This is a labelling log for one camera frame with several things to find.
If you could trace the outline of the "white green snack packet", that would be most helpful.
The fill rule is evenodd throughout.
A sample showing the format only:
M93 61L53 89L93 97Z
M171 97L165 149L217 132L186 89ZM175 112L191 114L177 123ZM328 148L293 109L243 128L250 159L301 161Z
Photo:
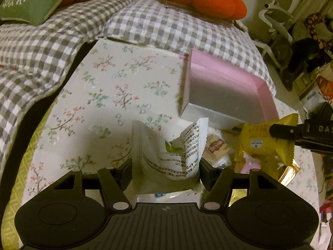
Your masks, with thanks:
M207 117L199 118L171 142L141 121L133 121L133 192L136 195L167 194L196 188L208 121Z

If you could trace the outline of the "grey checkered blanket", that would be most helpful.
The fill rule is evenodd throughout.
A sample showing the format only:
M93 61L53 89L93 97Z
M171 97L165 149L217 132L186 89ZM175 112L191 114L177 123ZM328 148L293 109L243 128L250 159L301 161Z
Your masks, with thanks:
M276 88L246 27L209 22L163 0L92 0L62 9L38 26L1 25L1 166L27 111L64 82L85 43L109 37L187 55L199 49L226 59Z

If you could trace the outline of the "floral tablecloth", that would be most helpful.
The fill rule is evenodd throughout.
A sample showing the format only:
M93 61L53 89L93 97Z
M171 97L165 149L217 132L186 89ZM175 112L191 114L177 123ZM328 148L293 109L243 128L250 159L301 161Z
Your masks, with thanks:
M75 70L33 154L15 227L24 249L312 249L317 207L264 169L234 172L225 211L203 211L194 189L136 195L109 211L99 169L131 158L132 124L166 141L193 122L180 118L189 55L99 40Z

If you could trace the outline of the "white office chair base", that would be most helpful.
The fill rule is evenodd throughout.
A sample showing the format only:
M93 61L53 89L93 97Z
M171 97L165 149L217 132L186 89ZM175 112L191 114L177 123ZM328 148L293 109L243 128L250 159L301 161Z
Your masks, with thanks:
M293 16L284 8L280 7L277 0L273 0L271 3L266 3L265 8L259 12L259 18L266 23L269 28L274 29L281 36L283 36L290 44L293 42L291 34L288 33L287 29L283 26L283 23L292 19ZM271 47L268 44L254 40L253 43L256 47L262 50L262 57L266 54L270 56L275 65L283 70L284 67L279 63L279 61L274 56Z

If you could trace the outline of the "yellow snack packet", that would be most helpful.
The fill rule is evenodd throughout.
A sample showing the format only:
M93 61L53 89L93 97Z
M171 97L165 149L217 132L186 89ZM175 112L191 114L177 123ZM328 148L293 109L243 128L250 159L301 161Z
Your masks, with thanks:
M285 166L290 166L294 158L294 141L273 137L269 130L274 124L279 126L296 126L299 122L298 114L290 114L280 120L273 120L260 124L247 124L242 127L235 153L235 161L240 161L245 154L252 157L278 156Z

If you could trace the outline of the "pink silver cardboard box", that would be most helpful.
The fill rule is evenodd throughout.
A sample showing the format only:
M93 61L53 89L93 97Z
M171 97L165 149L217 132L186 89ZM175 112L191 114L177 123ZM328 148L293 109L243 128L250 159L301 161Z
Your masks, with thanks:
M197 49L187 63L179 116L191 122L205 117L219 129L279 118L265 80Z

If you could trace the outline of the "pink snack packet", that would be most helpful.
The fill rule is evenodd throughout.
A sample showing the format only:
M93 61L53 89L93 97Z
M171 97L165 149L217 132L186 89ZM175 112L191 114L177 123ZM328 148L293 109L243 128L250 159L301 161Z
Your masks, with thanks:
M245 163L241 169L242 174L249 174L251 169L261 169L259 159L253 158L249 154L244 153Z

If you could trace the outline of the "clear wrapped brown pastry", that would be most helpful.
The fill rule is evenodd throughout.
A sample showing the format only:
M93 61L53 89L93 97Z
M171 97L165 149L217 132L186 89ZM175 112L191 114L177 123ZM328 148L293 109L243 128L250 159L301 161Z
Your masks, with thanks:
M233 148L217 135L209 135L205 145L203 158L213 168L229 167L232 164Z

